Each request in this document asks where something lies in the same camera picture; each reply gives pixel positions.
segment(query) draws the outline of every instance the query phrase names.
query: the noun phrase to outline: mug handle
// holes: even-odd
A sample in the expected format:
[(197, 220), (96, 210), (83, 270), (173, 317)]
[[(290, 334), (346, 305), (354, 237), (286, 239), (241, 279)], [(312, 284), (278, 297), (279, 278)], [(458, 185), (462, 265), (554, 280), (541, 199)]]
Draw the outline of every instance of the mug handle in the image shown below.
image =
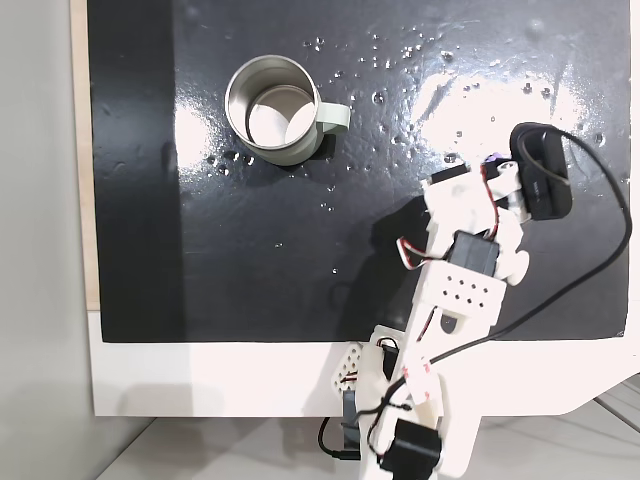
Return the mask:
[(339, 103), (324, 103), (318, 108), (316, 121), (322, 123), (323, 133), (343, 133), (349, 130), (351, 109)]

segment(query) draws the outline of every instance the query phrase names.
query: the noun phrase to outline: wooden board edge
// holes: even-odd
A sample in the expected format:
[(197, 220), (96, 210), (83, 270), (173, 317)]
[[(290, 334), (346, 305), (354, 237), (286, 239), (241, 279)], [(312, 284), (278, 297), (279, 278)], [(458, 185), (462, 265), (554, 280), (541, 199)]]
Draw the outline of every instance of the wooden board edge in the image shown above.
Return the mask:
[(93, 190), (93, 139), (87, 0), (70, 0), (76, 156), (82, 227), (85, 298), (88, 311), (100, 310), (98, 244)]

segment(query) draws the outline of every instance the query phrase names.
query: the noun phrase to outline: gray wall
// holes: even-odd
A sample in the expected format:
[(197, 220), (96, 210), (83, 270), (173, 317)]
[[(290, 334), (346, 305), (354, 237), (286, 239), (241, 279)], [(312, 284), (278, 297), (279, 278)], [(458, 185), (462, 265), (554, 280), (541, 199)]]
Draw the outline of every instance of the gray wall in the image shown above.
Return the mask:
[(69, 0), (0, 13), (0, 478), (89, 479), (147, 424), (91, 408)]

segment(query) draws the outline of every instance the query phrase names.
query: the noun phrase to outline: red and white wire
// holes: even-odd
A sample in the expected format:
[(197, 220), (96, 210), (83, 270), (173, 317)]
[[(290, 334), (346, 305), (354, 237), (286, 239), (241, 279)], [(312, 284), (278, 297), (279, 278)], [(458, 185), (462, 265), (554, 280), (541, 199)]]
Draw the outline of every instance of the red and white wire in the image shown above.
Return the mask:
[(491, 206), (493, 207), (493, 214), (495, 217), (493, 228), (491, 229), (491, 232), (489, 233), (489, 235), (486, 236), (486, 238), (489, 240), (493, 240), (494, 238), (496, 238), (496, 235), (498, 234), (498, 225), (500, 224), (500, 214), (498, 213), (498, 205), (496, 205), (496, 201), (493, 198), (493, 192), (489, 187), (489, 180), (487, 179), (487, 168), (485, 167), (484, 163), (480, 166), (480, 173), (482, 174), (482, 182), (484, 183), (484, 187), (487, 189), (487, 195), (489, 195), (489, 200), (491, 201)]
[[(400, 237), (399, 239), (396, 240), (396, 246), (398, 247), (398, 252), (400, 253), (400, 259), (402, 260), (402, 263), (404, 264), (407, 270), (417, 270), (428, 261), (433, 260), (433, 258), (427, 255), (427, 252), (414, 247), (404, 237)], [(411, 262), (411, 258), (409, 257), (409, 254), (407, 252), (411, 252), (415, 255), (418, 255), (419, 257), (422, 257), (423, 260), (421, 260), (420, 263), (418, 263), (417, 265), (414, 265)]]

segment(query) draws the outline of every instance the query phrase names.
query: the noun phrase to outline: sticker label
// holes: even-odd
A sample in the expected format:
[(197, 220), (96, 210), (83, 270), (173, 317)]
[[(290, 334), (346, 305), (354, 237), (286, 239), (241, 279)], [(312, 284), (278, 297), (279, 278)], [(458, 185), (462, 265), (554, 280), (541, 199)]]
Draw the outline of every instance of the sticker label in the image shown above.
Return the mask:
[(442, 392), (438, 374), (433, 371), (429, 360), (421, 355), (418, 349), (407, 352), (402, 374), (416, 405), (427, 400), (440, 400)]

